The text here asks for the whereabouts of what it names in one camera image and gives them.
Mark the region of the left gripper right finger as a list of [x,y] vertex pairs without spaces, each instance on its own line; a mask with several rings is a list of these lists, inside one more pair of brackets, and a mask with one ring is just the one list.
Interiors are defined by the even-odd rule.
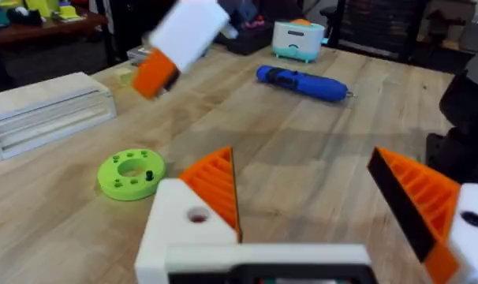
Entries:
[[368,171],[428,281],[478,284],[478,183],[460,184],[382,147]]

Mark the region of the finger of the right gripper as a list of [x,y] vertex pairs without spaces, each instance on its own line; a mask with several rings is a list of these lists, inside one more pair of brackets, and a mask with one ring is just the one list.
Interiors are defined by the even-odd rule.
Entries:
[[150,32],[151,51],[139,65],[133,88],[151,99],[176,73],[186,72],[230,20],[216,1],[178,1]]

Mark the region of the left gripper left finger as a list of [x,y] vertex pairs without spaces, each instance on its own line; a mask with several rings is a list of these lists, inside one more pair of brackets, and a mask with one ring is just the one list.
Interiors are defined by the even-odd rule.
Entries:
[[168,283],[166,253],[172,245],[241,242],[233,149],[226,146],[159,182],[134,264],[136,280]]

